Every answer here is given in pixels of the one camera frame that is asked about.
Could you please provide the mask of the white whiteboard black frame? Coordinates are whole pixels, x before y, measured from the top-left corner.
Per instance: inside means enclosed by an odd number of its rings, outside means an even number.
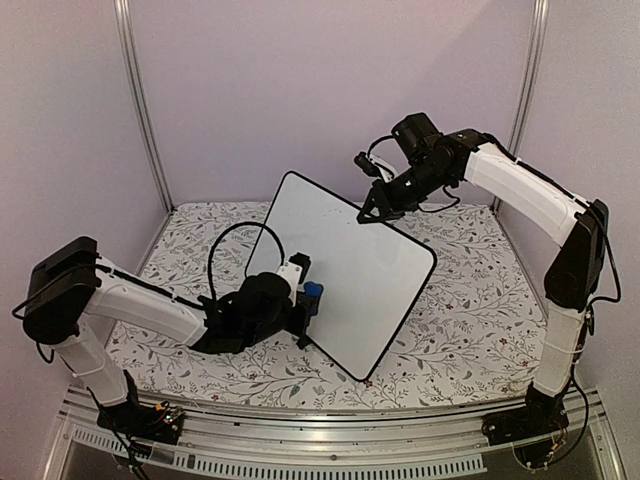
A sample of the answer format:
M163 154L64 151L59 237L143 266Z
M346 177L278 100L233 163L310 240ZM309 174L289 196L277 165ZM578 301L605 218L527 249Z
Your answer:
M392 225L358 223L358 213L357 205L287 172L245 272L273 271L282 256L308 255L307 278L324 291L307 335L351 378L364 382L408 319L437 257Z

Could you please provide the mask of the blue whiteboard eraser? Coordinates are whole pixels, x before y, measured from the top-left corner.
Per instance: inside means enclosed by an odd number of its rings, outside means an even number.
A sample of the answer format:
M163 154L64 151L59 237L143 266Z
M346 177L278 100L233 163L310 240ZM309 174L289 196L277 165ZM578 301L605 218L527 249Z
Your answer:
M303 285L303 292L307 297L319 300L324 292L324 286L320 283L308 281Z

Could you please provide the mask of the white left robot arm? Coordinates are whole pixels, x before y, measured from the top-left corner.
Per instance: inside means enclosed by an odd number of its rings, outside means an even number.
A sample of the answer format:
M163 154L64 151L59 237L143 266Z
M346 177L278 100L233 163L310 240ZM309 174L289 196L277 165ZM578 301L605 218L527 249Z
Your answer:
M98 253L96 240L80 236L33 268L16 313L31 340L51 347L99 404L110 407L111 419L138 434L148 426L148 412L131 398L131 382L94 332L98 320L150 330L205 355L239 354L281 331L306 346L324 293L307 280L310 266L310 258L297 253L275 272L246 277L234 292L190 301L119 269Z

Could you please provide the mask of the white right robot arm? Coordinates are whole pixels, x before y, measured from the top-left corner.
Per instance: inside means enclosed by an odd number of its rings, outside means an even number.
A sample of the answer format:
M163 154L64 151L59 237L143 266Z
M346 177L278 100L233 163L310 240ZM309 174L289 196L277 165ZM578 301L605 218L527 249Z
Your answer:
M545 344L527 392L540 397L523 407L516 421L524 435L539 435L555 420L555 406L547 398L560 397L571 380L587 318L600 299L600 274L612 261L607 206L565 189L489 133L463 129L444 134L426 114L415 113L387 137L396 142L408 168L393 172L371 149L355 156L355 164L373 180L359 223L400 219L419 210L433 192L468 182L524 215L557 246L543 282L548 304Z

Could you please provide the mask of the floral patterned table mat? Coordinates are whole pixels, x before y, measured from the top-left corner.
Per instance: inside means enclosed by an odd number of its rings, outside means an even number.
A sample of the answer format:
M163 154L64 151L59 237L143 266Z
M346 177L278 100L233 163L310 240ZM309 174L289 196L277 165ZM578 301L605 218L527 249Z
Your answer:
M239 355L204 356L117 324L107 350L137 386L163 396L259 407L385 410L522 396L545 319L490 209L462 205L405 217L437 266L372 377L352 380L313 347L280 334Z

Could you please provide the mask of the right aluminium frame post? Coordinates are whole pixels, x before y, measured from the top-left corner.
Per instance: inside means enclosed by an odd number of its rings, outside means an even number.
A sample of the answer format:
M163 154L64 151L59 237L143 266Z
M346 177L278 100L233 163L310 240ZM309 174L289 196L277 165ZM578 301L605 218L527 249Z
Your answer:
M523 79L508 142L508 150L514 155L519 153L535 93L546 38L549 3L549 0L534 1Z

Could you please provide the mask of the aluminium frame post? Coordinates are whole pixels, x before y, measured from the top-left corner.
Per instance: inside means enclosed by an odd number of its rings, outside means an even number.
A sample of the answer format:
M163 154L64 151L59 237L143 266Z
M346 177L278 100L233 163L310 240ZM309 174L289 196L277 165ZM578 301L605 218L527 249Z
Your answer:
M519 153L535 93L546 38L549 3L549 0L534 1L523 79L508 142L508 150L514 155Z
M143 147L161 205L166 213L171 213L174 210L175 205L170 192L166 173L162 165L152 118L144 91L144 83L135 44L130 2L126 0L115 0L114 10L124 67L131 91L133 107L139 125Z

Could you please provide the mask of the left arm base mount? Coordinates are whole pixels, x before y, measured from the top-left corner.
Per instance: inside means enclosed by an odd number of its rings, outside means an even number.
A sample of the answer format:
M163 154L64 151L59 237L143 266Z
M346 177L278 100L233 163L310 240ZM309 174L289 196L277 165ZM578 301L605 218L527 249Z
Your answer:
M100 427L130 438L177 445L182 434L185 412L181 407L164 401L155 406L144 406L127 400L119 405L105 407L98 403Z

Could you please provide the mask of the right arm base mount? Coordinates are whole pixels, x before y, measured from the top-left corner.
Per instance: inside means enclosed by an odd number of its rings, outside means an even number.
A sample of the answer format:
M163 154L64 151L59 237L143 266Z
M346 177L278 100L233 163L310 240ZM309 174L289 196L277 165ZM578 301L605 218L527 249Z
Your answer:
M561 397L531 390L523 406L485 415L481 432L494 446L550 434L568 425Z

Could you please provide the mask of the left aluminium frame post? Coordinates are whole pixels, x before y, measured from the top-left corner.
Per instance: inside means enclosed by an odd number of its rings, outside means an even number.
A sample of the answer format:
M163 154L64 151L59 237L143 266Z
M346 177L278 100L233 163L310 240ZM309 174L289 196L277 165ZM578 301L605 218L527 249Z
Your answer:
M131 91L133 107L139 125L143 147L161 205L166 213L171 213L174 210L175 205L170 192L166 173L162 165L152 118L144 91L144 83L135 44L130 2L126 0L115 0L114 10L124 67Z

